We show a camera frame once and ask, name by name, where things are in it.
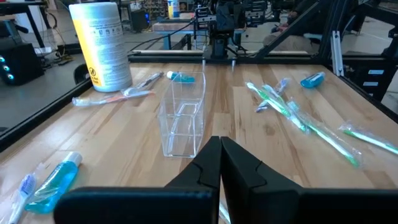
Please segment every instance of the clear plastic bag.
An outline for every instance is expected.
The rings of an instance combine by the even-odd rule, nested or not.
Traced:
[[[126,89],[121,90],[120,92],[124,96],[131,96],[135,93],[138,93],[140,91],[145,91],[145,90],[150,90],[150,88],[154,85],[154,83],[159,79],[162,78],[164,75],[164,72],[157,72],[155,74],[152,74],[149,78],[145,79],[144,81],[138,83],[137,85],[134,85],[133,87],[129,87]]]
[[[128,96],[123,95],[122,93],[116,93],[113,95],[104,96],[101,98],[90,98],[90,97],[73,97],[72,103],[75,106],[93,106],[93,105],[102,105],[105,103],[119,102],[122,100],[126,100],[128,98],[138,98],[147,95],[153,95],[155,92],[144,90],[138,92],[130,92]]]
[[[394,153],[395,155],[398,155],[398,147],[393,145],[391,142],[371,133],[368,130],[365,130],[362,127],[354,126],[350,121],[343,123],[340,126],[339,130],[343,131],[345,134],[348,134],[352,137],[356,137],[371,144],[375,144],[379,147],[382,147],[383,149],[386,149]]]
[[[11,195],[10,207],[0,213],[0,224],[17,223],[29,197],[34,194],[38,176],[40,176],[44,169],[44,164],[40,163],[33,173],[27,174],[21,180],[19,188]]]
[[[270,86],[260,90],[253,83],[246,82],[246,86],[253,92],[257,93],[264,101],[271,105],[276,111],[283,114],[288,120],[294,123],[305,134],[309,134],[309,128],[299,120],[294,113],[285,103],[281,96],[279,96]]]
[[[287,84],[289,84],[289,83],[290,83],[290,78],[283,78],[278,84],[276,84],[276,86],[274,88],[270,88],[269,85],[263,85],[262,87],[264,89],[271,90],[271,92],[273,94],[275,94],[276,97],[278,97],[278,96],[280,96],[283,93],[283,91],[285,90]],[[267,109],[268,108],[267,105],[268,105],[267,101],[265,101],[265,100],[262,101],[259,104],[259,106],[256,108],[256,112],[259,113],[259,112]]]
[[[363,164],[362,153],[347,142],[339,138],[333,131],[328,129],[325,124],[317,121],[306,112],[302,111],[298,104],[294,101],[287,103],[288,106],[295,111],[299,120],[307,125],[313,132],[320,136],[323,140],[333,146],[340,154],[342,154],[354,167],[361,167]]]

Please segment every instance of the toothbrush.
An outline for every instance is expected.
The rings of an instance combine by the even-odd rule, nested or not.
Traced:
[[[285,115],[287,119],[291,120],[304,133],[308,133],[308,128],[303,124],[293,113],[290,108],[285,104],[285,101],[280,97],[269,85],[264,85],[263,90],[257,89],[253,83],[247,82],[246,86],[255,91],[264,101],[270,104],[275,110]]]
[[[267,90],[259,90],[257,89],[253,83],[247,82],[246,86],[255,91],[263,100],[265,100],[268,104],[270,104],[275,110],[277,110],[278,112],[280,112],[281,114],[290,117],[290,113],[289,111],[286,109],[286,107],[284,107],[283,105],[281,105],[276,99],[274,99],[271,94],[269,94],[269,92]]]
[[[274,88],[272,88],[269,85],[263,85],[262,87],[268,91],[270,91],[271,93],[273,93],[274,95],[276,94],[275,97],[278,97],[284,90],[285,87],[287,86],[287,84],[289,83],[290,79],[289,78],[283,78]],[[263,100],[259,106],[256,109],[256,113],[267,109],[267,101]]]
[[[34,190],[36,188],[36,178],[33,174],[28,174],[25,176],[25,178],[22,180],[21,185],[19,186],[19,203],[17,204],[17,207],[12,211],[11,218],[8,222],[8,224],[17,224],[19,221],[19,218],[22,215],[22,212],[24,211],[24,207],[26,205],[27,199],[32,196],[34,193]]]
[[[152,87],[152,85],[154,85],[156,80],[158,80],[159,78],[162,78],[163,75],[164,75],[164,72],[157,72],[157,73],[151,75],[149,78],[147,78],[143,82],[140,82],[133,87],[129,87],[127,89],[121,90],[121,93],[124,96],[131,96],[134,93],[144,91],[144,90],[149,90]]]
[[[293,101],[287,103],[288,106],[294,110],[298,114],[299,120],[308,126],[312,131],[314,131],[317,135],[319,135],[323,140],[333,146],[338,152],[340,152],[354,167],[359,167],[360,162],[357,158],[354,157],[352,153],[350,153],[345,147],[343,147],[338,139],[333,139],[330,135],[333,135],[331,131],[329,131],[326,127],[322,127],[322,125],[315,121],[311,116],[300,111],[299,106],[297,106]]]
[[[396,148],[395,146],[388,144],[388,143],[384,143],[382,141],[378,141],[376,139],[373,139],[369,136],[366,136],[365,134],[361,134],[359,132],[356,131],[350,131],[350,130],[344,130],[343,131],[345,134],[348,134],[350,136],[354,136],[357,137],[359,139],[362,139],[363,141],[367,141],[369,143],[375,144],[379,147],[382,147],[383,149],[387,149],[388,151],[397,154],[398,155],[398,148]]]
[[[87,98],[87,97],[74,97],[74,98],[72,98],[72,103],[75,106],[102,105],[105,103],[117,102],[117,101],[125,100],[128,98],[137,98],[137,97],[142,97],[142,96],[146,96],[146,95],[151,95],[154,93],[155,92],[153,92],[151,90],[144,90],[144,91],[129,93],[128,96],[124,96],[122,93],[117,93],[117,94],[111,95],[111,96],[104,96],[100,99],[91,99],[91,98]]]

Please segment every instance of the wooden tabletop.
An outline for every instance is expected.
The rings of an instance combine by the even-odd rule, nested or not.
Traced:
[[[197,64],[135,63],[134,81],[158,71],[200,72]],[[325,81],[316,89],[300,86],[319,71]],[[303,110],[335,133],[346,120],[372,130],[398,145],[398,125],[322,66],[226,65],[206,66],[206,123],[202,145],[210,136],[229,136],[257,158],[304,187],[394,189],[398,185],[398,157],[351,137],[340,136],[363,153],[362,169],[355,169],[318,136],[304,135],[281,114],[254,110],[259,98],[245,86],[292,81],[283,98],[294,97]],[[21,179],[43,163],[42,180],[69,151],[83,156],[73,188],[81,186],[164,186],[191,161],[164,157],[157,110],[170,83],[159,80],[156,95],[88,108],[68,105],[14,145],[0,153],[0,211],[10,206]],[[101,96],[88,90],[83,96]],[[51,215],[25,214],[22,223],[52,223]]]
[[[178,19],[191,19],[195,16],[192,12],[183,12],[180,14],[179,18],[173,18],[170,20],[178,20]],[[175,31],[185,27],[188,23],[187,22],[157,22],[152,25],[153,31]],[[188,27],[182,29],[182,31],[192,31],[193,24],[189,25]]]

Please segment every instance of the blue toothpaste tube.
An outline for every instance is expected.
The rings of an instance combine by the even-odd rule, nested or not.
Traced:
[[[300,83],[304,88],[314,88],[323,82],[325,79],[325,72],[318,72],[310,77],[303,79]]]
[[[195,82],[195,78],[189,76],[189,75],[185,75],[182,72],[172,72],[169,71],[167,72],[167,78],[175,81],[175,82],[181,82],[181,83],[194,83]]]

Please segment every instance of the clear plastic container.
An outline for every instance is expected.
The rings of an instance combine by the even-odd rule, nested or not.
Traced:
[[[178,82],[183,76],[195,82]],[[203,72],[179,73],[170,81],[158,114],[164,156],[196,156],[205,127],[205,91]]]

